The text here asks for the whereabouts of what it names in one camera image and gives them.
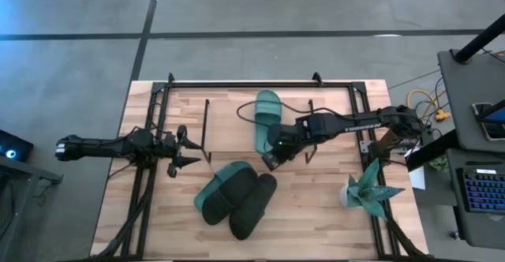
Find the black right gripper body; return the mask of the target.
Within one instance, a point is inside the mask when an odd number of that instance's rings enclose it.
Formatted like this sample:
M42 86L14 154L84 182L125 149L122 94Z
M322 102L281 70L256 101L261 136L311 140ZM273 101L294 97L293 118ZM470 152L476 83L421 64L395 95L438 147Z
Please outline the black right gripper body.
M297 125L274 124L267 130L267 142L272 162L292 160L301 150L301 131Z

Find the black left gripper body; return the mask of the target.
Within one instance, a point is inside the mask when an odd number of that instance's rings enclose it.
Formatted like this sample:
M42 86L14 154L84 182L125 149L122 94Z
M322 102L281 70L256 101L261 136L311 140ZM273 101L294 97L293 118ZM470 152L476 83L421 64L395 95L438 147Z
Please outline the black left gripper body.
M165 137L155 145L155 155L160 158L172 159L172 164L179 164L180 143L172 132L165 133Z

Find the green rubber slide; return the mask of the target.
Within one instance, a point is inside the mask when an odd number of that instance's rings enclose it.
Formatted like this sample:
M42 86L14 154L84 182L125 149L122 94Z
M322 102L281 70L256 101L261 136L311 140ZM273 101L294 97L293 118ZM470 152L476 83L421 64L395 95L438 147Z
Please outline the green rubber slide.
M257 172L253 169L252 165L247 163L246 161L235 161L232 163L228 163L221 169L215 172L214 177L210 180L209 183L206 184L205 187L202 188L201 191L196 195L193 203L198 211L202 211L203 203L205 199L210 196L214 191L217 190L218 187L221 186L225 181L231 178L240 170L249 170L256 177L258 176Z
M282 121L282 104L275 92L261 90L257 93L253 120L255 122L255 149L260 154L269 152L271 145L267 142L268 128Z

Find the black rubber slide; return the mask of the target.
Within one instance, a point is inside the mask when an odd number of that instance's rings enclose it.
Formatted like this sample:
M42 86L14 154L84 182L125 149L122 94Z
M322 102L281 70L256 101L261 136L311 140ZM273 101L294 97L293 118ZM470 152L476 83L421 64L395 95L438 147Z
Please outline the black rubber slide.
M263 218L276 188L277 180L274 176L260 175L245 199L230 213L230 231L237 240L243 241L252 234Z
M203 202L202 216L206 224L214 226L236 210L252 192L258 179L252 169L241 169L224 181Z

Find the wooden shelf black metal legs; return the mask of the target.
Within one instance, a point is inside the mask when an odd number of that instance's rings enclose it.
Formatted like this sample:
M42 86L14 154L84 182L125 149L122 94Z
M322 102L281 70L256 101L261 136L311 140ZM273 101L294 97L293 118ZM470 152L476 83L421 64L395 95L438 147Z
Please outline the wooden shelf black metal legs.
M255 124L240 119L237 116L237 109L255 100L252 98L237 99L217 99L210 100L208 105L208 116L206 125L206 135L204 148L206 152L212 153L212 159L217 159L218 153L259 155L255 149ZM316 108L316 98L294 98L281 96L281 101L296 110L309 111ZM240 109L242 117L249 120L254 119L255 103L249 104ZM295 119L306 114L299 114L287 107L282 107L282 124L293 125Z

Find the green plant in white pot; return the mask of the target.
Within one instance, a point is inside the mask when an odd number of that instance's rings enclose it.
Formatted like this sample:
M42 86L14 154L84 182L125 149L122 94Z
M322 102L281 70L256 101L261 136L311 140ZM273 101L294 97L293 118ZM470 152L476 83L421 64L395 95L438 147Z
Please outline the green plant in white pot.
M376 185L380 171L380 161L375 159L358 181L350 175L339 193L341 205L345 208L364 208L370 215L387 220L382 202L400 194L404 188Z

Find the white paper sheet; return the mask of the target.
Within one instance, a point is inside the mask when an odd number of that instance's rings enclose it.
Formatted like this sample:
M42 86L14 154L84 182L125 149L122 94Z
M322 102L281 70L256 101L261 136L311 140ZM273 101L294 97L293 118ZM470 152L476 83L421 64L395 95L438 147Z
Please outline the white paper sheet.
M414 189L425 190L425 169L424 167L418 167L415 170L409 172L409 178L411 185Z

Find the grey side table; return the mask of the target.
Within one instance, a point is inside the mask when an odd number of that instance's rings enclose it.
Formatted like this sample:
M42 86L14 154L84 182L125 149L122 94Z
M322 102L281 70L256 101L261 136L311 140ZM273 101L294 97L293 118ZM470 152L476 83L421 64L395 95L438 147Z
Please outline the grey side table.
M17 242L21 220L40 180L59 185L63 176L0 155L0 262Z

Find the black desk crossbar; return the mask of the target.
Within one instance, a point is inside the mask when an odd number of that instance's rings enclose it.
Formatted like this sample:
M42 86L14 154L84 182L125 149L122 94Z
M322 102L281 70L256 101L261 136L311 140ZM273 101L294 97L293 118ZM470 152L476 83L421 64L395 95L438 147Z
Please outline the black desk crossbar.
M455 129L442 135L437 140L425 145L424 147L411 152L406 158L408 171L416 170L427 162L442 156L449 148L460 148L458 135Z

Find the black device with blue light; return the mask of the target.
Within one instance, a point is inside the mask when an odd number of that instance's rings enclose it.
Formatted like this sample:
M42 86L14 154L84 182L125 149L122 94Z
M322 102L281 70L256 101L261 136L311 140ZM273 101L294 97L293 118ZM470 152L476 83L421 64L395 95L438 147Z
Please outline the black device with blue light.
M0 155L26 163L34 145L0 129Z

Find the small green leafy plant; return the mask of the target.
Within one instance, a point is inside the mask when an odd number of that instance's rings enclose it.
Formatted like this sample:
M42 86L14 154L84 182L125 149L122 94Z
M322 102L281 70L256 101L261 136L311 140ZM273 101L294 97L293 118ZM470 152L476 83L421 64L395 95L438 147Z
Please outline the small green leafy plant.
M434 168L437 171L440 172L448 172L449 171L449 164L447 157L445 155L442 155L440 157L437 157L429 162L429 166Z

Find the backlit black keyboard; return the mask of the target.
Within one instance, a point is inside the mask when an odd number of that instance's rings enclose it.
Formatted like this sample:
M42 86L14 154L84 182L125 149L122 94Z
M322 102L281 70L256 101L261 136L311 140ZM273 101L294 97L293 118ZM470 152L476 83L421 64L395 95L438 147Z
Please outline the backlit black keyboard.
M468 212L505 215L505 174L489 169L457 169L456 174Z

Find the smartphone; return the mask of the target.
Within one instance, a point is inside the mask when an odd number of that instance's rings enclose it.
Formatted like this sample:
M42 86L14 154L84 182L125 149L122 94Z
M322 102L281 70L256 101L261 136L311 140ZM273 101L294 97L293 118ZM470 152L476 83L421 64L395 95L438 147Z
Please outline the smartphone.
M476 121L481 125L484 135L487 140L505 140L505 124L492 123L492 122L480 122Z

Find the black round pole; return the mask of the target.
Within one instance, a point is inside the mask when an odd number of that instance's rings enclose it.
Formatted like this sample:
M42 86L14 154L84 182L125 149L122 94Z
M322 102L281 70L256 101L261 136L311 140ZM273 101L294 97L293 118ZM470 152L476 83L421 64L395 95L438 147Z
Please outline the black round pole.
M460 64L467 64L478 51L483 49L503 32L505 32L505 13L466 44L461 50L450 50L452 58Z

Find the black aluminium rig frame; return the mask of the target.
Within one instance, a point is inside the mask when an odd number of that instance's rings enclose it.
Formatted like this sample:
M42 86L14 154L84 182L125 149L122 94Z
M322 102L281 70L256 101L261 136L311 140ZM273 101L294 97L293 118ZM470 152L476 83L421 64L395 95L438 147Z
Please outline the black aluminium rig frame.
M260 156L206 152L204 141L210 100L256 97L269 89L281 96L314 97L316 107L341 114L376 110L390 105L383 80L229 80L223 83L177 81L156 95L166 102L166 129L186 125L189 137L201 145L193 154L200 161L175 178L168 162L159 161L146 228L135 225L130 246L120 256L145 260L346 260L376 259L381 254L403 254L403 247L382 219L360 208L341 205L339 192L350 175L363 171L360 140L377 139L382 130L343 134L318 148L310 148L281 166L274 176L277 189L264 217L245 240L237 240L229 223L206 224L194 198L214 173L228 163L246 161L260 174Z

